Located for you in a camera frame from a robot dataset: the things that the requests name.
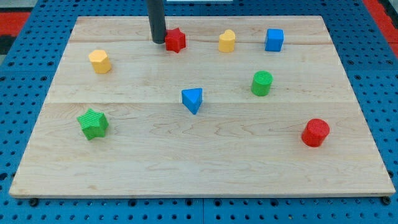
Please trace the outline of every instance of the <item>blue block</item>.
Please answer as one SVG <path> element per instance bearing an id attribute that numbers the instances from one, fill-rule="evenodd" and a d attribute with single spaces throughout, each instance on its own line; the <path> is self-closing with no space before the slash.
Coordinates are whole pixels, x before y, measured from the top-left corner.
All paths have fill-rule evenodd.
<path id="1" fill-rule="evenodd" d="M 284 30 L 268 29 L 266 35 L 266 51 L 280 52 L 284 43 Z"/>
<path id="2" fill-rule="evenodd" d="M 189 90 L 182 90 L 182 103 L 190 110 L 193 114 L 196 114 L 201 105 L 201 88 L 194 88 Z"/>

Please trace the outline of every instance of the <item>black rod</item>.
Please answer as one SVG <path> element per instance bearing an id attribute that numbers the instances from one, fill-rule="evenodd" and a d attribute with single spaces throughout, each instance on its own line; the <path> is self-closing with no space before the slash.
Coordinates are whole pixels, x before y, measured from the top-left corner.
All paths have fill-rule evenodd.
<path id="1" fill-rule="evenodd" d="M 156 44 L 163 44 L 166 36 L 163 0 L 146 0 L 146 2 L 152 40 Z"/>

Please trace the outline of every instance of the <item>red star block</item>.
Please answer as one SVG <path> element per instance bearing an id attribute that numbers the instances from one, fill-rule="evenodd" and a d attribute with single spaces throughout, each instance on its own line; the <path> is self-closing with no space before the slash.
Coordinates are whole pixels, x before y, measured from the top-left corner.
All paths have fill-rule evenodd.
<path id="1" fill-rule="evenodd" d="M 185 34 L 180 31 L 180 28 L 167 30 L 164 41 L 166 42 L 166 50 L 179 53 L 181 49 L 185 48 Z"/>

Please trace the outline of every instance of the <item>yellow block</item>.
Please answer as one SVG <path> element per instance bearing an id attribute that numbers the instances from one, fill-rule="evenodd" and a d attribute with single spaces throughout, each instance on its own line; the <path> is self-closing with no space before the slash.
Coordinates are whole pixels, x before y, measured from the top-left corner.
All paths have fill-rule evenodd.
<path id="1" fill-rule="evenodd" d="M 94 50 L 88 55 L 88 58 L 96 73 L 105 74 L 112 68 L 108 55 L 104 50 Z"/>
<path id="2" fill-rule="evenodd" d="M 220 52 L 232 52 L 235 45 L 235 33 L 232 30 L 226 30 L 224 34 L 220 35 L 218 40 L 218 50 Z"/>

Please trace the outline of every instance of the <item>blue triangle block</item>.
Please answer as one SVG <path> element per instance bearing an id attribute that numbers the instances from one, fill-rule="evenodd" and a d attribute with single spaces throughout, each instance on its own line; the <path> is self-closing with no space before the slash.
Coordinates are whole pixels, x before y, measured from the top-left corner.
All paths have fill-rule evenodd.
<path id="1" fill-rule="evenodd" d="M 201 88 L 182 90 L 182 103 L 190 110 L 193 114 L 196 114 L 201 105 Z"/>

